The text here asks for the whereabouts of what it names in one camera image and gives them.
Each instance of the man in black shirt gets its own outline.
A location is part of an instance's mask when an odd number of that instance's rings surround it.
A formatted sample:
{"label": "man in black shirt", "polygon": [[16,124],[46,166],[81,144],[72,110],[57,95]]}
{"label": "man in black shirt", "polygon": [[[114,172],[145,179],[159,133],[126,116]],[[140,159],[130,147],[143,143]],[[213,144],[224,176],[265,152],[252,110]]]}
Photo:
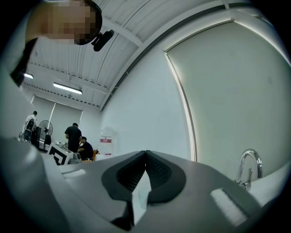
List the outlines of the man in black shirt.
{"label": "man in black shirt", "polygon": [[87,158],[92,158],[93,157],[93,148],[90,145],[90,143],[87,142],[87,138],[82,137],[81,143],[83,143],[83,145],[78,149],[78,152],[81,155],[81,159],[86,160]]}
{"label": "man in black shirt", "polygon": [[78,129],[77,123],[74,123],[73,126],[70,126],[66,129],[65,137],[69,140],[68,149],[76,153],[79,148],[79,143],[82,139],[82,133],[80,129]]}

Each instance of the black and white object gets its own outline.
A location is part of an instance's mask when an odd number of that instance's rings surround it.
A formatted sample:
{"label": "black and white object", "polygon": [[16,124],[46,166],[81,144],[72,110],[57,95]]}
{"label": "black and white object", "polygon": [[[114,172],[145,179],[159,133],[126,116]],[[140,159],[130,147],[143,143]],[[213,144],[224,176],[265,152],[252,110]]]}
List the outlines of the black and white object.
{"label": "black and white object", "polygon": [[57,143],[52,143],[48,150],[48,154],[54,158],[57,165],[66,165],[69,163],[69,160],[73,158],[74,153]]}

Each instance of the ceiling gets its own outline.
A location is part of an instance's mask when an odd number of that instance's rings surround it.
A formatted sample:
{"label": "ceiling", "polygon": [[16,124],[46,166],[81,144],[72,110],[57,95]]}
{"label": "ceiling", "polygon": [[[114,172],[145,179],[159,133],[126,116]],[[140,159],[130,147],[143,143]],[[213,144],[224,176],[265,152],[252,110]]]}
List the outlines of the ceiling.
{"label": "ceiling", "polygon": [[[135,58],[183,13],[212,0],[95,0],[102,9],[101,32],[114,36],[95,52],[84,46],[39,38],[31,53],[24,88],[62,96],[84,106],[102,109],[118,80]],[[82,95],[64,91],[53,82],[78,88]]]}

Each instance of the red sign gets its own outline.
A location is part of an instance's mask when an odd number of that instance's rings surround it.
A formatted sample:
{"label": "red sign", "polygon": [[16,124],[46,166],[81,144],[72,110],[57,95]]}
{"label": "red sign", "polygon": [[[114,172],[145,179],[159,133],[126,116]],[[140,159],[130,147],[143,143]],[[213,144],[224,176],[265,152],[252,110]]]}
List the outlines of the red sign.
{"label": "red sign", "polygon": [[111,143],[111,139],[100,139],[100,142]]}

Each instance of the fluorescent light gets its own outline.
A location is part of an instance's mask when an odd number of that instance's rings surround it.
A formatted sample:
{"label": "fluorescent light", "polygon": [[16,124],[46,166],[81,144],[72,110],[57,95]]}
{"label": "fluorescent light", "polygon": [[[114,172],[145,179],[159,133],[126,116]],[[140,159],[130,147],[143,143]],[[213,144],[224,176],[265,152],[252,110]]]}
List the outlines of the fluorescent light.
{"label": "fluorescent light", "polygon": [[24,77],[32,78],[32,79],[33,79],[33,75],[31,75],[31,74],[27,74],[27,73],[24,74]]}
{"label": "fluorescent light", "polygon": [[54,82],[54,86],[57,87],[57,88],[60,88],[60,89],[64,89],[66,91],[70,91],[70,92],[74,92],[74,93],[82,95],[82,91],[81,90],[78,90],[78,89],[75,89],[75,88],[72,88],[72,87],[69,87],[69,86],[61,85],[61,84],[58,84],[58,83],[55,83],[55,82]]}

